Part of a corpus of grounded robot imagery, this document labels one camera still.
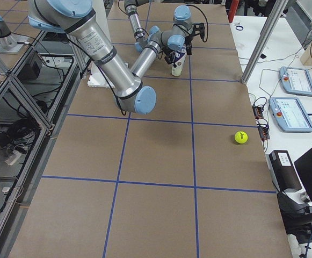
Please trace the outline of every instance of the white table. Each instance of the white table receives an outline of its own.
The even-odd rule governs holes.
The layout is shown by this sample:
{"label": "white table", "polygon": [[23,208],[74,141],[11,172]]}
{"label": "white table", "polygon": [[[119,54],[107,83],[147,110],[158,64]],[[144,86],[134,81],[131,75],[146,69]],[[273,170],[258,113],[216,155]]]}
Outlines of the white table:
{"label": "white table", "polygon": [[[265,17],[245,17],[245,16],[235,16],[233,23],[230,24],[233,37],[236,44],[236,49],[238,51],[238,56],[240,58],[250,58],[251,53],[257,43],[261,29],[266,21]],[[236,25],[241,25],[244,27],[242,31],[236,29]],[[289,26],[285,18],[280,18],[278,24],[276,25],[264,51],[267,57],[265,59],[260,59],[247,83],[248,91],[251,94],[254,94],[256,98],[266,97],[269,99],[264,91],[259,89],[259,83],[261,78],[261,73],[263,69],[272,69],[280,70],[282,66],[289,66],[298,68],[312,68],[305,67],[301,64],[299,57],[304,53],[304,50],[301,49],[301,44],[297,40],[294,32]],[[267,60],[274,59],[283,59],[287,56],[290,57],[284,60],[264,62]],[[244,71],[248,60],[240,59],[242,70]],[[272,97],[298,97],[303,104],[307,113],[312,113],[312,97],[306,96],[296,96],[285,93],[282,86],[279,82],[279,73],[275,71],[264,70],[262,75],[261,87],[265,89],[269,94],[274,94]],[[250,95],[251,103],[254,102],[254,97]],[[284,133],[278,127],[276,121],[271,115],[271,112],[268,112],[268,105],[265,106],[263,112],[264,117],[268,119],[270,126],[270,140],[268,141],[268,148],[266,154],[271,153],[275,149],[284,149],[288,150],[292,161],[297,160],[302,154],[308,151],[312,147],[312,133]],[[303,192],[299,191],[296,193],[289,193],[288,195],[293,198],[298,203],[300,201],[299,194]],[[301,245],[303,252],[305,251],[305,245]],[[308,252],[308,257],[312,257],[312,249]]]}

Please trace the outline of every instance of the black box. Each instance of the black box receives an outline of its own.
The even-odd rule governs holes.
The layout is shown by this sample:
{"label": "black box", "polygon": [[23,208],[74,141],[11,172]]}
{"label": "black box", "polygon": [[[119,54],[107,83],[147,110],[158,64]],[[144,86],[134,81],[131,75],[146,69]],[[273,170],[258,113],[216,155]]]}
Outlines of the black box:
{"label": "black box", "polygon": [[269,159],[280,191],[297,192],[302,189],[288,151],[274,150],[269,154]]}
{"label": "black box", "polygon": [[32,56],[27,60],[22,70],[18,74],[20,80],[35,80],[39,77],[42,68],[42,61],[34,51]]}

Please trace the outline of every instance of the tennis ball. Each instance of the tennis ball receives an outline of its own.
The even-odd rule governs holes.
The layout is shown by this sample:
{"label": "tennis ball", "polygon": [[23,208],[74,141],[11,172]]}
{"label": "tennis ball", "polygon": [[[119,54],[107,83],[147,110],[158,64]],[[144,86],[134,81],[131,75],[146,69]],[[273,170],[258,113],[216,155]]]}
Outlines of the tennis ball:
{"label": "tennis ball", "polygon": [[248,135],[245,132],[243,132],[243,131],[238,131],[235,134],[235,140],[239,144],[244,144],[248,140]]}

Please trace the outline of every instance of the white bottle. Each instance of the white bottle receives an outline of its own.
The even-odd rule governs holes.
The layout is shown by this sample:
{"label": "white bottle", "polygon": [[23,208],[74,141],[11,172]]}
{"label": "white bottle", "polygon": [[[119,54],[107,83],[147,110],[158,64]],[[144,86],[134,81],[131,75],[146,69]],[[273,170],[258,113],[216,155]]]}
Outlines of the white bottle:
{"label": "white bottle", "polygon": [[171,68],[173,76],[180,76],[182,73],[183,65],[187,56],[186,46],[183,45],[180,50],[175,52],[175,60]]}

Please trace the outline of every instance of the red object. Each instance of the red object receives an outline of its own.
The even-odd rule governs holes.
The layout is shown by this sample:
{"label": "red object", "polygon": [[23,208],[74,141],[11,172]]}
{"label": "red object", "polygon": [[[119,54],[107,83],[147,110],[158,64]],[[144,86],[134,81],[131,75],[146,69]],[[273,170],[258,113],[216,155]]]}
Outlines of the red object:
{"label": "red object", "polygon": [[233,0],[231,3],[231,7],[230,7],[230,11],[229,11],[229,22],[230,23],[233,21],[233,18],[236,14],[239,3],[240,3],[240,0]]}

